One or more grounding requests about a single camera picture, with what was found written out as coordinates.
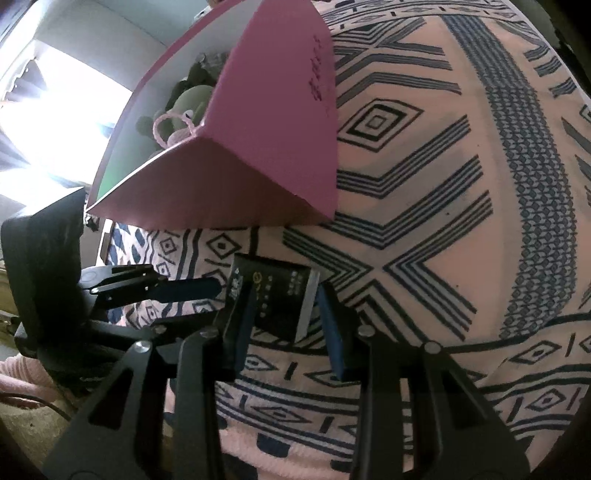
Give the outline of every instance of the black battery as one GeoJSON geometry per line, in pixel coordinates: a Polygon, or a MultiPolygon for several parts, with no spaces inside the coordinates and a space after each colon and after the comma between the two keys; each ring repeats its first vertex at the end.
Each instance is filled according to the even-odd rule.
{"type": "Polygon", "coordinates": [[[293,343],[306,336],[320,280],[317,270],[271,258],[236,254],[226,302],[236,300],[244,279],[253,282],[256,289],[256,327],[293,343]]]}

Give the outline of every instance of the black cable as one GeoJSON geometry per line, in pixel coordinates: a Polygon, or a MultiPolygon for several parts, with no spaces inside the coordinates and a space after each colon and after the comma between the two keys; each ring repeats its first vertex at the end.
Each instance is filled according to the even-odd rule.
{"type": "Polygon", "coordinates": [[[35,401],[37,403],[40,403],[41,405],[45,406],[45,407],[49,407],[50,409],[52,409],[54,412],[56,412],[59,416],[61,416],[62,418],[66,419],[67,421],[70,421],[72,418],[65,412],[63,411],[61,408],[56,407],[54,404],[49,403],[46,400],[43,400],[40,397],[36,397],[35,395],[27,395],[24,393],[10,393],[10,392],[0,392],[0,398],[21,398],[23,400],[31,400],[31,401],[35,401]]]}

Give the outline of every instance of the pink yarn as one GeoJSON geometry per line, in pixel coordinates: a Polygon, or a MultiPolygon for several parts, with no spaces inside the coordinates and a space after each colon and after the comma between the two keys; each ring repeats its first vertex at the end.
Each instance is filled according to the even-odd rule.
{"type": "MultiPolygon", "coordinates": [[[[20,353],[0,362],[0,391],[34,395],[49,402],[60,398],[53,380],[41,362],[24,357],[20,353]]],[[[40,406],[27,400],[6,399],[6,403],[28,408],[40,406]]]]}
{"type": "Polygon", "coordinates": [[[193,122],[191,121],[190,118],[187,117],[187,115],[185,114],[180,114],[180,113],[175,113],[175,112],[166,112],[163,113],[162,115],[160,115],[155,121],[154,121],[154,126],[152,127],[152,134],[154,135],[154,139],[156,140],[156,142],[158,143],[158,145],[160,145],[160,147],[166,149],[166,148],[170,148],[173,145],[176,145],[177,143],[179,143],[181,140],[184,140],[185,138],[188,137],[194,137],[197,129],[199,127],[196,127],[195,125],[193,125],[193,122]],[[163,120],[166,120],[167,118],[180,118],[183,122],[185,122],[187,124],[187,128],[183,128],[182,130],[177,130],[176,132],[173,132],[172,135],[170,135],[169,139],[168,139],[168,143],[166,143],[162,136],[160,135],[160,132],[158,132],[158,125],[160,124],[160,122],[162,122],[163,120]]]}

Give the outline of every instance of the black mount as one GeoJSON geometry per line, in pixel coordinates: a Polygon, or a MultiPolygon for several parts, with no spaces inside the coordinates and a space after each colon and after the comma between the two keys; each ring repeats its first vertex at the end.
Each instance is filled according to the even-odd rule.
{"type": "MultiPolygon", "coordinates": [[[[220,286],[211,279],[167,281],[151,265],[81,270],[73,260],[73,238],[82,233],[79,192],[2,225],[22,320],[19,350],[36,356],[56,381],[75,391],[94,389],[43,473],[50,480],[165,478],[160,467],[165,387],[167,379],[176,378],[172,478],[223,480],[215,382],[233,381],[244,366],[256,313],[252,284],[243,282],[237,301],[217,312],[160,319],[139,330],[109,324],[108,309],[147,298],[214,298],[220,286]],[[40,250],[33,227],[43,226],[47,245],[40,250]],[[65,262],[63,270],[44,260],[48,250],[65,262]]],[[[528,475],[527,458],[509,430],[438,343],[394,345],[386,334],[362,325],[328,283],[319,287],[317,302],[332,369],[341,381],[362,386],[352,480],[528,475]],[[404,473],[403,378],[410,389],[414,442],[414,468],[404,473]]]]}

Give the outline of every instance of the white wall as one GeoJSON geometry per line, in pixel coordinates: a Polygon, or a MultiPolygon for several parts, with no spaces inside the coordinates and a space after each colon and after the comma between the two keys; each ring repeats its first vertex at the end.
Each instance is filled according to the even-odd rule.
{"type": "Polygon", "coordinates": [[[133,90],[166,47],[93,0],[77,0],[35,35],[133,90]]]}
{"type": "Polygon", "coordinates": [[[185,33],[206,0],[97,0],[169,46],[185,33]]]}

